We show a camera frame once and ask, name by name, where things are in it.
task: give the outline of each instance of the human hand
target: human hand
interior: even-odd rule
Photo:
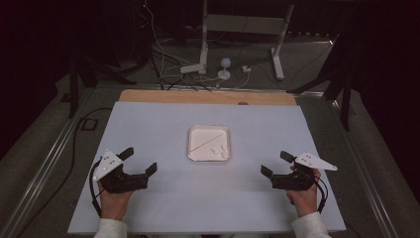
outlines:
[[[121,221],[126,214],[127,206],[134,191],[123,193],[110,193],[104,190],[101,182],[98,182],[101,192],[101,218]]]
[[[312,169],[316,181],[320,177],[320,173],[316,169]],[[302,217],[317,211],[317,186],[312,184],[311,187],[303,191],[288,190],[286,195],[293,202],[296,208],[297,216]]]

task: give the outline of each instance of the white table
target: white table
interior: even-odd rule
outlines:
[[[228,127],[232,158],[189,160],[187,135],[193,125]],[[135,155],[124,163],[127,174],[158,165],[149,188],[133,195],[124,219],[129,232],[142,234],[290,232],[294,207],[284,190],[271,188],[261,165],[289,174],[280,151],[317,155],[298,106],[117,102],[94,162],[106,149],[118,154],[128,147]],[[322,218],[328,230],[346,229],[331,188]],[[68,232],[94,233],[98,220],[86,181]]]

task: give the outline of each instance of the white square plate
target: white square plate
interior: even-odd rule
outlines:
[[[227,161],[231,158],[229,129],[196,125],[189,129],[188,157],[193,161]]]

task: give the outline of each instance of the white sleeve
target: white sleeve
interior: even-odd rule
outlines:
[[[94,238],[127,238],[127,225],[122,221],[101,218]]]
[[[321,214],[314,212],[300,217],[291,223],[296,238],[325,238],[330,237],[328,231],[322,223]]]

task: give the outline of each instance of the wire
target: wire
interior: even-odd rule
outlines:
[[[34,222],[34,220],[41,214],[41,212],[50,204],[50,202],[54,199],[54,197],[58,194],[58,192],[62,189],[62,187],[64,186],[64,184],[67,182],[68,178],[70,177],[73,168],[74,168],[74,163],[75,163],[75,145],[76,145],[76,135],[77,135],[77,131],[81,125],[82,122],[84,122],[86,119],[88,119],[87,117],[89,115],[91,115],[94,112],[100,111],[100,110],[112,110],[112,108],[98,108],[95,109],[89,113],[87,113],[85,116],[81,117],[78,122],[76,127],[74,128],[74,134],[73,134],[73,145],[72,145],[72,151],[71,151],[71,164],[70,164],[70,168],[68,169],[67,175],[64,177],[64,180],[61,182],[61,184],[58,186],[58,188],[55,190],[55,192],[50,196],[50,198],[41,206],[41,208],[32,216],[32,218],[30,218],[27,223],[24,225],[24,227],[21,229],[21,231],[18,233],[18,235],[16,237],[21,237],[25,231],[28,229],[28,227],[31,225],[32,222]]]
[[[97,198],[100,194],[102,194],[102,192],[104,192],[105,188],[102,188],[101,191],[99,191],[99,193],[97,195],[95,195],[95,198]]]
[[[172,57],[172,58],[175,58],[175,59],[178,59],[178,60],[182,60],[182,61],[184,61],[184,62],[186,62],[186,63],[188,63],[188,64],[192,64],[190,61],[188,61],[187,59],[183,59],[183,58],[180,58],[180,57],[177,57],[177,56],[174,56],[174,55],[171,55],[171,54],[168,54],[168,53],[166,53],[166,52],[161,52],[158,48],[156,48],[155,46],[152,46],[153,48],[155,48],[159,53],[161,53],[161,54],[163,54],[163,55],[165,55],[165,56],[168,56],[168,57]]]
[[[248,16],[247,16],[247,20],[245,21],[245,24],[244,24],[244,27],[242,28],[242,32],[245,30],[245,28],[247,27],[247,25],[248,25]],[[236,74],[236,71],[237,71],[237,67],[238,67],[238,63],[239,63],[239,58],[240,58],[240,56],[241,56],[241,54],[242,54],[242,50],[244,49],[244,46],[242,46],[241,47],[241,50],[239,51],[239,54],[238,54],[238,56],[237,56],[237,59],[236,59],[236,63],[235,63],[235,68],[234,68],[234,74]]]
[[[157,42],[157,45],[161,48],[161,50],[164,52],[164,49],[163,49],[163,47],[158,43],[158,38],[157,38],[157,35],[156,35],[156,32],[155,32],[155,15],[152,13],[152,11],[151,11],[151,9],[149,9],[149,6],[148,6],[148,0],[145,0],[145,7],[146,7],[146,9],[148,10],[148,12],[151,14],[151,17],[152,17],[152,22],[151,22],[151,25],[152,25],[152,31],[153,31],[153,33],[154,33],[154,37],[155,37],[155,40],[156,40],[156,42]]]
[[[170,90],[171,88],[173,88],[175,85],[179,84],[180,82],[182,82],[182,79],[180,79],[180,80],[178,80],[178,81],[174,82],[173,84],[171,84],[171,85],[167,88],[167,90]]]
[[[262,70],[262,72],[265,74],[266,78],[268,78],[272,83],[274,83],[276,86],[278,86],[278,88],[280,88],[281,90],[285,90],[284,87],[282,87],[277,80],[271,78],[271,75],[268,74],[268,72],[266,72],[265,68],[263,68],[261,65],[259,65],[258,63],[251,64],[251,65],[258,66]]]
[[[151,56],[151,62],[153,64],[153,69],[155,70],[155,73],[157,74],[157,81],[158,81],[158,84],[160,85],[160,90],[164,90],[163,83],[158,79],[160,77],[160,75],[158,74],[158,68],[157,68],[157,65],[155,63],[155,59],[154,59],[154,55],[153,54]]]
[[[194,77],[193,78],[193,80],[195,81],[195,82],[197,82],[197,78],[200,78],[200,82],[201,83],[203,83],[204,85],[206,85],[206,86],[208,86],[208,87],[213,87],[213,86],[211,86],[211,85],[209,85],[209,84],[207,84],[207,83],[205,83],[205,81],[215,81],[215,80],[218,80],[219,79],[219,77],[217,76],[217,77],[214,77],[214,78],[210,78],[210,77],[206,77],[206,76],[196,76],[196,77]]]
[[[330,49],[330,47],[331,46],[333,46],[333,44],[332,44],[332,42],[330,41],[330,45],[328,45],[328,47],[326,48],[326,49],[324,49],[324,51],[322,51],[321,52],[321,54],[317,57],[317,58],[315,58],[315,59],[313,59],[313,60],[311,60],[310,62],[308,62],[306,65],[304,65],[303,67],[301,67],[294,75],[293,75],[293,77],[291,78],[291,80],[290,80],[290,83],[289,83],[289,85],[287,86],[287,87],[285,87],[286,89],[290,89],[290,87],[293,85],[293,81],[294,81],[294,78],[305,68],[305,67],[307,67],[309,64],[311,64],[312,62],[314,62],[314,61],[316,61],[317,59],[319,59],[328,49]]]
[[[156,51],[153,51],[153,50],[152,50],[152,54],[161,55],[161,52],[156,52]],[[180,62],[179,62],[179,60],[178,60],[178,59],[176,59],[175,57],[169,56],[168,54],[165,54],[165,55],[166,55],[169,59],[165,58],[164,60],[166,60],[166,61],[168,61],[168,62],[171,62],[171,63],[173,63],[173,64],[175,64],[175,65],[184,65],[184,64],[180,63]]]
[[[195,80],[195,77],[193,77],[191,74],[188,74],[188,76],[190,76],[194,82],[196,82],[198,85],[202,86],[207,91],[212,91],[211,89],[209,89],[209,88],[206,87],[206,85],[207,85],[206,83],[204,83],[204,82],[200,83],[200,82],[196,81]]]
[[[305,175],[306,177],[310,178],[313,180],[313,183],[315,183],[315,185],[318,187],[319,191],[321,192],[321,201],[319,202],[318,205],[318,211],[319,213],[322,212],[322,210],[324,209],[325,203],[327,202],[327,198],[328,198],[328,187],[325,186],[326,190],[327,190],[327,196],[325,196],[325,192],[324,189],[322,189],[322,186],[319,184],[319,182],[316,180],[319,177],[314,177],[314,176],[310,176],[309,174],[307,174],[304,171],[301,170],[297,170],[300,174]]]
[[[192,89],[194,89],[194,90],[198,91],[198,89],[197,89],[197,88],[195,88],[193,85],[189,84],[189,82],[185,81],[184,74],[182,75],[181,79],[182,79],[182,81],[183,81],[183,82],[185,82],[185,83],[186,83],[186,85],[187,85],[187,86],[189,86],[189,87],[191,87]]]
[[[245,83],[244,83],[244,84],[242,84],[241,86],[237,86],[237,87],[234,87],[234,88],[232,88],[232,89],[238,89],[238,88],[241,88],[241,87],[243,87],[243,86],[247,85],[249,80],[250,80],[250,73],[249,73],[249,72],[247,72],[247,81],[245,81]]]

